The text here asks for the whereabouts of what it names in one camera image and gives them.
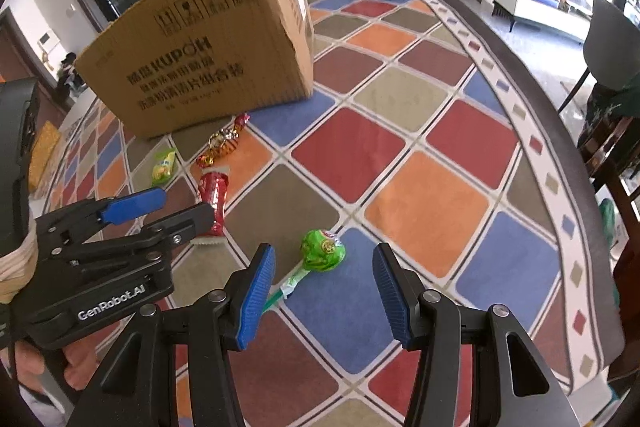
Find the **person left hand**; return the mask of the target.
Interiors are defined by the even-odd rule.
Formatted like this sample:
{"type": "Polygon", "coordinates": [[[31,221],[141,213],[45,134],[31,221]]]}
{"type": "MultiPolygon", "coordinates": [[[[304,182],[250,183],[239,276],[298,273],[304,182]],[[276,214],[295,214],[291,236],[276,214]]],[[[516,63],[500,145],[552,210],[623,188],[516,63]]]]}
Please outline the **person left hand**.
{"type": "Polygon", "coordinates": [[[62,348],[35,347],[32,340],[18,340],[1,348],[1,410],[55,411],[69,419],[82,391],[98,368],[102,333],[81,334],[63,341],[62,348]]]}

